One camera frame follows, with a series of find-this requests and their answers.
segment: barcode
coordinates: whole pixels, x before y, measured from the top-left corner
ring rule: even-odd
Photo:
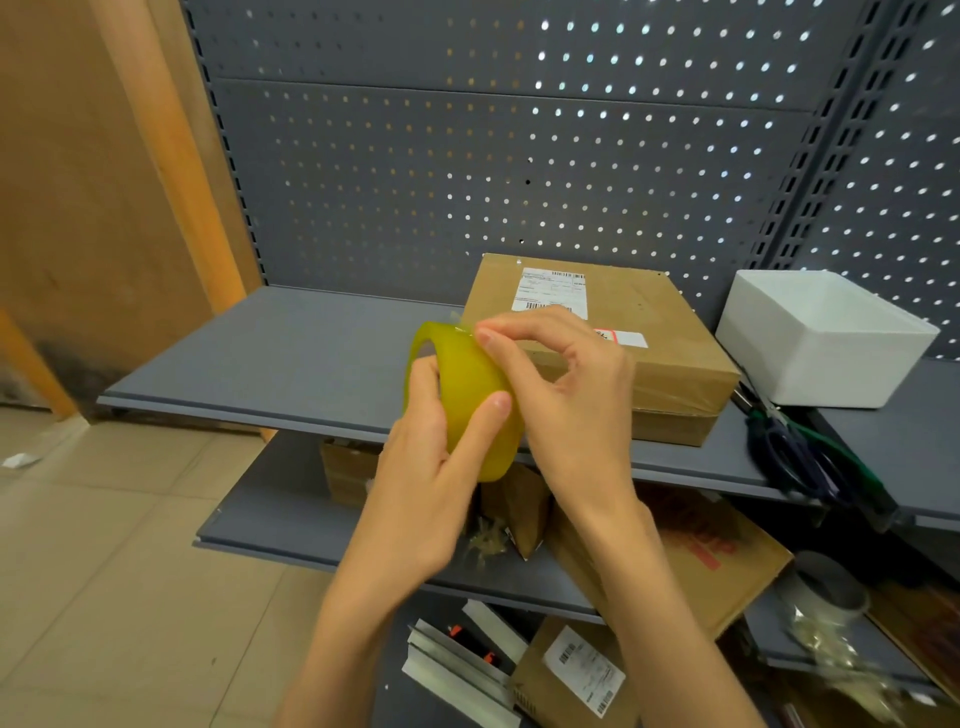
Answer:
[[[568,644],[564,650],[564,654],[560,656],[560,664],[566,665],[566,661],[570,659],[570,655],[572,655],[576,649],[576,644]]]
[[[613,700],[613,691],[607,691],[607,694],[604,695],[603,701],[600,703],[600,706],[597,708],[597,713],[602,715],[607,708],[610,707],[610,701]]]
[[[532,301],[527,301],[525,303],[527,306],[527,310],[531,308],[546,308],[549,305],[557,305],[556,303],[533,303]],[[564,308],[568,310],[570,313],[573,313],[573,309],[570,308],[570,306],[565,305]]]

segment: scissors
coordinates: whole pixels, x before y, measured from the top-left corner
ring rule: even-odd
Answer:
[[[774,487],[845,507],[874,502],[886,493],[856,455],[791,420],[752,382],[740,383],[733,402],[747,415],[747,450]]]

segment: beige floor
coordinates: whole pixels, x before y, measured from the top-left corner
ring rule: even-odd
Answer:
[[[0,460],[52,422],[0,406]],[[262,447],[107,423],[0,468],[0,725],[268,725],[329,577],[191,545]]]

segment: hand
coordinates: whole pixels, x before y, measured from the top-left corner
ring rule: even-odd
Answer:
[[[558,305],[481,321],[473,335],[510,379],[537,466],[574,523],[636,502],[627,354]],[[522,339],[561,353],[566,374],[545,381],[516,344]]]
[[[387,438],[339,569],[359,569],[395,607],[450,562],[480,466],[512,406],[508,392],[491,394],[448,453],[439,377],[435,356],[414,362],[406,412]]]

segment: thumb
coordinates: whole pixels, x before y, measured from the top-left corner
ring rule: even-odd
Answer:
[[[508,392],[494,392],[473,411],[467,429],[444,464],[444,474],[455,483],[476,485],[487,451],[507,422],[513,400]]]
[[[473,338],[507,375],[520,409],[528,411],[534,400],[546,394],[550,385],[516,341],[491,328],[478,328]]]

